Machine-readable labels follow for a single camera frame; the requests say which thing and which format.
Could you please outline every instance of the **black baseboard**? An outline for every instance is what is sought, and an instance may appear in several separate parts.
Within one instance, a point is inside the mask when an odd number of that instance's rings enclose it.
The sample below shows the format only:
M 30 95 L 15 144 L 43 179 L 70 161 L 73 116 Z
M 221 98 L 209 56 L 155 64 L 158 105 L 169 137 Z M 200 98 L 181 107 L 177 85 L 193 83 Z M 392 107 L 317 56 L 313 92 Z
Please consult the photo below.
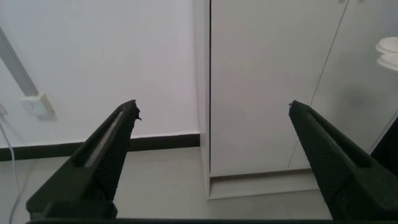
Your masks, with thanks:
M 82 144 L 82 142 L 74 142 L 46 146 L 15 147 L 14 152 L 16 160 L 71 156 Z M 198 147 L 200 146 L 200 135 L 183 134 L 177 136 L 136 138 L 130 140 L 130 145 L 131 148 L 129 151 Z M 0 148 L 0 161 L 10 160 L 11 153 L 9 149 Z

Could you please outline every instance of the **tiled floor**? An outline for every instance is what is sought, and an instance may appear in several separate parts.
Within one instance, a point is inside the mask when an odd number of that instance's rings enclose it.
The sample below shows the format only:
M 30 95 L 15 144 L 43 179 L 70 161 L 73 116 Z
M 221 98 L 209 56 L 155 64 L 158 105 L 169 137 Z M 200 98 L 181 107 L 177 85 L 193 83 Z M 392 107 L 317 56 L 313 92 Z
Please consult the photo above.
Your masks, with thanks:
M 26 200 L 66 161 L 66 157 L 17 161 L 24 193 L 13 223 L 25 223 Z M 0 223 L 16 197 L 11 162 L 0 162 Z M 123 218 L 330 219 L 318 190 L 206 200 L 199 148 L 129 152 L 115 201 Z

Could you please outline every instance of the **cabinet door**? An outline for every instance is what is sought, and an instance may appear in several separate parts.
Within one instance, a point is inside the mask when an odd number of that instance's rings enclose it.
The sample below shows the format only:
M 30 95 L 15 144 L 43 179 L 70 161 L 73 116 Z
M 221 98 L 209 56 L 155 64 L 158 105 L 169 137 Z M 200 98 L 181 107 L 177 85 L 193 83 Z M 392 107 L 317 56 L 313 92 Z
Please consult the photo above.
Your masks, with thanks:
M 286 170 L 346 1 L 212 1 L 211 175 Z
M 398 36 L 398 1 L 350 0 L 311 107 L 369 152 L 398 110 L 398 76 L 375 45 Z M 309 167 L 301 144 L 289 167 Z

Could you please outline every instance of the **white cabinet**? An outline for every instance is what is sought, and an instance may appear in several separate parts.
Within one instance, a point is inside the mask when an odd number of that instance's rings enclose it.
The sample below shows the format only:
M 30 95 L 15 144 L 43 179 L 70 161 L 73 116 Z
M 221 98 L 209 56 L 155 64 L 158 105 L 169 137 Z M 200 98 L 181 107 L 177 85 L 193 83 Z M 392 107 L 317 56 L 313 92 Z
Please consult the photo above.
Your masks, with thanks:
M 375 50 L 398 36 L 397 0 L 194 2 L 208 198 L 318 187 L 288 116 L 293 100 L 368 152 L 397 115 L 398 76 Z
M 377 65 L 375 45 L 398 36 L 398 1 L 350 0 L 311 107 L 367 152 L 398 109 L 398 76 Z M 297 144 L 290 167 L 309 167 Z
M 288 169 L 346 1 L 212 1 L 211 176 Z

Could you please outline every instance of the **white electrical socket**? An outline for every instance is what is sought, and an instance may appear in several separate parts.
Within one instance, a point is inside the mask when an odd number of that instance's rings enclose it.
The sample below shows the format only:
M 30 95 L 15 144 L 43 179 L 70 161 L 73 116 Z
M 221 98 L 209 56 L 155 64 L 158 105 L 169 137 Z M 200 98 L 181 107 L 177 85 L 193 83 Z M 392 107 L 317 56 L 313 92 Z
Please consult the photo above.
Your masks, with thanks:
M 42 116 L 54 114 L 54 110 L 44 93 L 37 96 L 28 96 L 19 100 L 26 113 L 31 116 Z
M 7 115 L 7 114 L 8 114 L 8 112 L 6 111 L 6 109 L 0 103 L 0 115 Z

